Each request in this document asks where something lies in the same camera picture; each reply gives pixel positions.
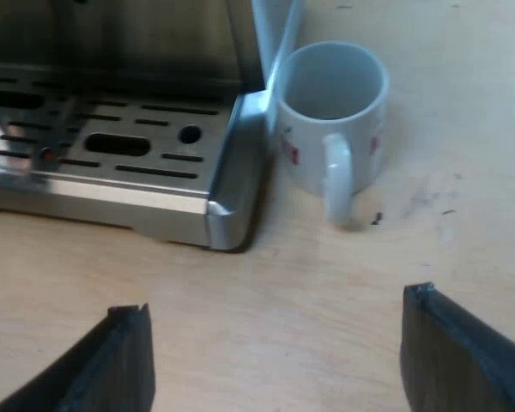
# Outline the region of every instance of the wooden countertop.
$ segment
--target wooden countertop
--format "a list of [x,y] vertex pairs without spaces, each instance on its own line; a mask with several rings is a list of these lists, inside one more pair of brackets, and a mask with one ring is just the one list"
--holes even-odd
[[390,155],[358,227],[329,226],[279,166],[243,254],[0,213],[0,400],[107,307],[147,301],[156,411],[407,411],[409,283],[515,340],[515,0],[310,0],[301,42],[322,39],[391,72]]

